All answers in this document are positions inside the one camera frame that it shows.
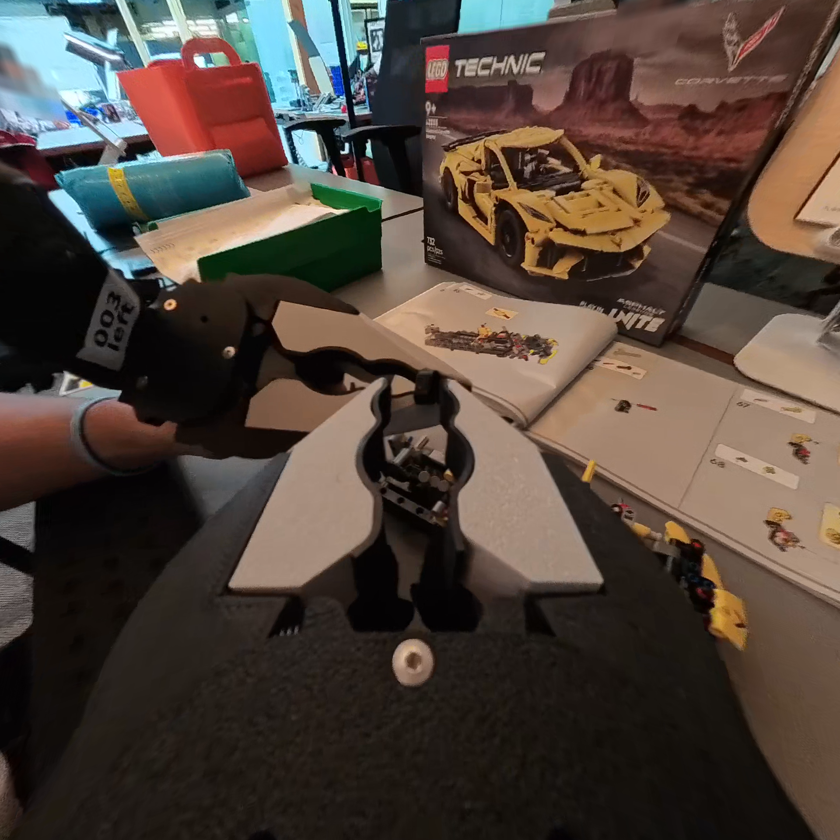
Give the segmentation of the person's left hand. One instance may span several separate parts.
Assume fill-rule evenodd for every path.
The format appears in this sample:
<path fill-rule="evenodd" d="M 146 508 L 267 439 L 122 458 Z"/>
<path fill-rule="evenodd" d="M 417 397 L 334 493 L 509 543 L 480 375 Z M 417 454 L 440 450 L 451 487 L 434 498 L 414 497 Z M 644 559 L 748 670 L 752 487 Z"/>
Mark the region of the person's left hand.
<path fill-rule="evenodd" d="M 131 406 L 108 401 L 101 409 L 103 431 L 100 454 L 113 468 L 139 469 L 163 460 L 191 454 L 191 449 L 175 438 L 175 426 L 143 423 Z"/>

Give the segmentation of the paper sheets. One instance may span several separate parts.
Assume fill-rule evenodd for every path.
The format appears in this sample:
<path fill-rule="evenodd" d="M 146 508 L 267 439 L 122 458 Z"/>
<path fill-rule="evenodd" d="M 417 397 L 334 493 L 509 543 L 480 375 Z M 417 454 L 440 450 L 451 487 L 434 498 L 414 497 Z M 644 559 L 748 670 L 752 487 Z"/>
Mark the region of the paper sheets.
<path fill-rule="evenodd" d="M 199 280 L 198 261 L 345 214 L 312 194 L 310 184 L 251 190 L 237 201 L 161 220 L 134 236 L 159 272 L 182 284 Z"/>

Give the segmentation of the lego car model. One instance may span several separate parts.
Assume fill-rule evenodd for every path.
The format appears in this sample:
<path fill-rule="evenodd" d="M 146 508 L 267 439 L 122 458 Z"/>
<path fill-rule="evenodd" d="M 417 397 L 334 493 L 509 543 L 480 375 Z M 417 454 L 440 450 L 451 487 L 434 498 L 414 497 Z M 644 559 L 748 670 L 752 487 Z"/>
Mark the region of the lego car model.
<path fill-rule="evenodd" d="M 431 540 L 442 537 L 448 525 L 450 492 L 455 483 L 445 455 L 417 434 L 385 436 L 387 467 L 380 478 L 385 509 L 425 532 Z M 692 538 L 674 521 L 657 532 L 637 520 L 635 510 L 619 500 L 610 509 L 637 539 L 659 559 L 664 571 L 684 591 L 702 615 L 707 632 L 744 650 L 748 640 L 747 610 L 725 586 L 705 543 Z"/>

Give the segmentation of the lego set box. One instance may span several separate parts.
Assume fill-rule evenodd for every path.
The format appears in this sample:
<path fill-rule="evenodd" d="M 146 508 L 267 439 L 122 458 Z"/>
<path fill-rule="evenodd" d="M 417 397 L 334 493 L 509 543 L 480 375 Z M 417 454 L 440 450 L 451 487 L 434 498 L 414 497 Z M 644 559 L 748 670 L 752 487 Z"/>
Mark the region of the lego set box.
<path fill-rule="evenodd" d="M 425 262 L 675 333 L 838 30 L 693 2 L 423 42 Z"/>

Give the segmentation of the printed instruction sheet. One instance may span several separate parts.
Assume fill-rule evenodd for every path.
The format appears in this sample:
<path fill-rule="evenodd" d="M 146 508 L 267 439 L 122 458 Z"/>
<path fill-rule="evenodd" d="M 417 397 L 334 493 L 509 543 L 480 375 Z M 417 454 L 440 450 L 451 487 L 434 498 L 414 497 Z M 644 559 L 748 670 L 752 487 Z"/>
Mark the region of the printed instruction sheet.
<path fill-rule="evenodd" d="M 839 154 L 813 187 L 794 220 L 824 228 L 839 226 Z"/>

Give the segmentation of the black office chair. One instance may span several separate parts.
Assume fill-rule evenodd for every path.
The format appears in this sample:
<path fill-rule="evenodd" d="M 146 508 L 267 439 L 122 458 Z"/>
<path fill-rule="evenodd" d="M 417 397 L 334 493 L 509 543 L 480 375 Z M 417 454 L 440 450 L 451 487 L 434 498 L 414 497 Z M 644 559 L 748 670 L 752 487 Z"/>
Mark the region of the black office chair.
<path fill-rule="evenodd" d="M 371 123 L 348 129 L 355 161 L 366 144 L 380 186 L 422 196 L 425 115 L 424 39 L 457 32 L 460 1 L 388 2 L 384 47 L 371 97 Z"/>
<path fill-rule="evenodd" d="M 345 177 L 347 172 L 343 165 L 342 144 L 340 143 L 343 140 L 341 130 L 345 124 L 346 121 L 341 117 L 310 115 L 305 118 L 301 117 L 282 122 L 279 124 L 279 127 L 286 139 L 291 152 L 291 160 L 294 164 L 298 165 L 300 162 L 297 147 L 291 136 L 292 133 L 295 131 L 314 133 L 318 136 L 324 150 L 327 152 L 328 161 L 334 173 L 338 176 Z"/>

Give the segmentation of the person's left forearm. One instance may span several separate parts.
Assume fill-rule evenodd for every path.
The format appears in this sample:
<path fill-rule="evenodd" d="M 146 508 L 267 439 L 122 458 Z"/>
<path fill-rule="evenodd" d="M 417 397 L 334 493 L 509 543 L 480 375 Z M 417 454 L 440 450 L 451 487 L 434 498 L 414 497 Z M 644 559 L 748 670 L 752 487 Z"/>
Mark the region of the person's left forearm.
<path fill-rule="evenodd" d="M 2 394 L 1 511 L 105 477 L 70 446 L 79 400 Z"/>

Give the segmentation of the teal roll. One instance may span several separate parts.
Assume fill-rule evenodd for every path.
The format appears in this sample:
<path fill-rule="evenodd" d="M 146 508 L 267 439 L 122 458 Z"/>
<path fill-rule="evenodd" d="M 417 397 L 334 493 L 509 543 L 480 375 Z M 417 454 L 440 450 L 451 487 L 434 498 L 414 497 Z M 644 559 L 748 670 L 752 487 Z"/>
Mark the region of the teal roll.
<path fill-rule="evenodd" d="M 97 230 L 157 222 L 250 197 L 229 150 L 78 167 L 56 175 Z"/>

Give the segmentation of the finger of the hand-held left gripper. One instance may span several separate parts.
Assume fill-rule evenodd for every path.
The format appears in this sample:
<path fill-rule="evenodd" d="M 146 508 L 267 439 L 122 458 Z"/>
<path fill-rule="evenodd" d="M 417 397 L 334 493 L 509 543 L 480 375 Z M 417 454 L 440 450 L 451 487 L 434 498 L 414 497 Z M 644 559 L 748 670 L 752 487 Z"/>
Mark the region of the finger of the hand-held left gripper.
<path fill-rule="evenodd" d="M 397 377 L 414 386 L 418 371 L 432 369 L 441 382 L 473 390 L 465 374 L 360 313 L 280 301 L 269 328 L 271 349 L 262 361 L 262 387 L 291 378 L 318 391 L 336 392 L 345 375 Z"/>
<path fill-rule="evenodd" d="M 336 392 L 322 392 L 299 379 L 269 382 L 249 401 L 245 427 L 284 433 L 362 433 L 372 428 L 371 387 L 375 377 L 344 376 Z"/>

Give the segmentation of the orange bag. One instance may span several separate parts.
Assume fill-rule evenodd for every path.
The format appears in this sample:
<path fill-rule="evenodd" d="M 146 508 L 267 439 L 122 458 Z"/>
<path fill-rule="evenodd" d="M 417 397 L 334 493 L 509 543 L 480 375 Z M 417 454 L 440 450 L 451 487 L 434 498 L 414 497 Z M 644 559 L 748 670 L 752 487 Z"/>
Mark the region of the orange bag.
<path fill-rule="evenodd" d="M 191 38 L 177 59 L 154 59 L 118 79 L 163 156 L 229 151 L 243 178 L 288 163 L 266 83 L 218 37 Z"/>

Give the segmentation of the green plastic bin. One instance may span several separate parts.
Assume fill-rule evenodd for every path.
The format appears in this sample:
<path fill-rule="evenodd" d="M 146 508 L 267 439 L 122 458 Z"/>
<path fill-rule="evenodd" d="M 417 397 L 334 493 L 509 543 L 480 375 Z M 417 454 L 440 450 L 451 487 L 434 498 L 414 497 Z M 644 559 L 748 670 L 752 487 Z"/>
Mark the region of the green plastic bin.
<path fill-rule="evenodd" d="M 297 278 L 321 290 L 336 291 L 379 270 L 382 201 L 328 185 L 310 185 L 316 198 L 346 213 L 201 258 L 200 278 L 196 281 L 221 281 L 232 275 L 272 275 Z"/>

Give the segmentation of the lego instruction booklet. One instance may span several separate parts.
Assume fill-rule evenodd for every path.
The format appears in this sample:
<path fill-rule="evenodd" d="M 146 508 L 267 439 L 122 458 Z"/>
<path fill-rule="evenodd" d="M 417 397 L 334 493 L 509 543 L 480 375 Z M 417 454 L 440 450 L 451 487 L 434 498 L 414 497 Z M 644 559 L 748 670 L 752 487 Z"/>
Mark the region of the lego instruction booklet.
<path fill-rule="evenodd" d="M 536 444 L 838 604 L 838 415 L 617 340 L 605 314 L 465 282 L 376 320 Z"/>

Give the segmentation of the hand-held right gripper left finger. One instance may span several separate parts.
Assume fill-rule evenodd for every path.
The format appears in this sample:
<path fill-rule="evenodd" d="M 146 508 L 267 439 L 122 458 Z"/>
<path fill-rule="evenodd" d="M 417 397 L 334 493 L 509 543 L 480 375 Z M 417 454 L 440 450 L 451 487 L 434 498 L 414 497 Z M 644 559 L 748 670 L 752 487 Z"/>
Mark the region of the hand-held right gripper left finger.
<path fill-rule="evenodd" d="M 382 499 L 364 447 L 382 445 L 375 380 L 289 453 L 227 583 L 232 592 L 348 592 L 352 560 L 382 530 Z"/>

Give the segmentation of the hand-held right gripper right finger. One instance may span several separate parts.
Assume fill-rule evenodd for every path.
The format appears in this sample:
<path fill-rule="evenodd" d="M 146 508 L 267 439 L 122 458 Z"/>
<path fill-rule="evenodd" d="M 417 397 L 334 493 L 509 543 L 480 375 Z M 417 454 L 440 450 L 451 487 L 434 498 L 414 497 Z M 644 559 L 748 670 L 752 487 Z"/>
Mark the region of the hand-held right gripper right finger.
<path fill-rule="evenodd" d="M 453 380 L 443 383 L 465 588 L 488 604 L 598 592 L 603 576 L 539 448 Z"/>

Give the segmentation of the grey wristband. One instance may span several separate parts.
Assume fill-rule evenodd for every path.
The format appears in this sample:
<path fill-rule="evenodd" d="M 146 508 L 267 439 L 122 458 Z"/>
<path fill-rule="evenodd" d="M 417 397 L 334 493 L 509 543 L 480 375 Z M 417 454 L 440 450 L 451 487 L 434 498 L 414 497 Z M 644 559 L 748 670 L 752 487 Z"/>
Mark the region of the grey wristband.
<path fill-rule="evenodd" d="M 115 400 L 116 397 L 106 395 L 87 401 L 77 402 L 77 406 L 74 408 L 70 419 L 70 446 L 74 450 L 75 454 L 88 466 L 97 469 L 105 476 L 128 478 L 149 473 L 158 466 L 156 463 L 142 467 L 134 467 L 131 469 L 117 468 L 100 458 L 98 453 L 90 445 L 86 430 L 86 419 L 88 413 L 94 406 L 114 402 Z"/>

